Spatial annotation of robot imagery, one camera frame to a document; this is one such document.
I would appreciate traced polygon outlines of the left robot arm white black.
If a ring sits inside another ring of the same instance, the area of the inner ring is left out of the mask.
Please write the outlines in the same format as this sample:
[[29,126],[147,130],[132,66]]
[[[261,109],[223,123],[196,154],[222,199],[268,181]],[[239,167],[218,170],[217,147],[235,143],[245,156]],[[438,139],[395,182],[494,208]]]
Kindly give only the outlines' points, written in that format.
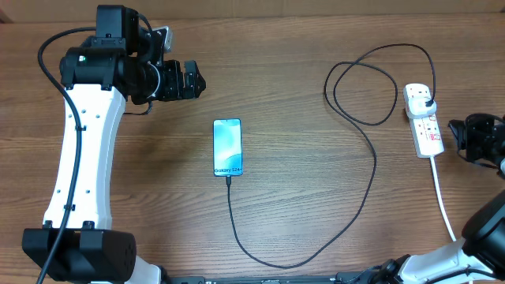
[[194,61],[165,60],[172,32],[121,5],[101,5],[87,39],[68,49],[54,86],[65,100],[57,181],[39,229],[23,251],[41,276],[72,283],[167,283],[137,255],[135,237],[112,227],[110,175],[127,102],[195,99],[206,83]]

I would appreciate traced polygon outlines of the Samsung Galaxy smartphone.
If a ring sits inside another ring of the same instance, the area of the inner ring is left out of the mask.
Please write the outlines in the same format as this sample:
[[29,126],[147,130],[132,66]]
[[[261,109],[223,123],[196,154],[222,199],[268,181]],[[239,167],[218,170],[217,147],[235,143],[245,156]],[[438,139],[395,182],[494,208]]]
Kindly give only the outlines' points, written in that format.
[[213,121],[213,167],[216,177],[243,175],[241,120]]

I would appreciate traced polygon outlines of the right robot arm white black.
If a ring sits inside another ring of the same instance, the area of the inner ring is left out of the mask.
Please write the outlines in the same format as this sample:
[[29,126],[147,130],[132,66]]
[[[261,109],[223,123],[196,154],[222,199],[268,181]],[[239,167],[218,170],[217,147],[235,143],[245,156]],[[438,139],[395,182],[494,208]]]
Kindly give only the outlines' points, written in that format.
[[[504,119],[471,114],[448,126],[463,159],[504,177]],[[486,203],[465,224],[462,238],[424,255],[385,263],[371,283],[464,283],[504,280],[504,193]]]

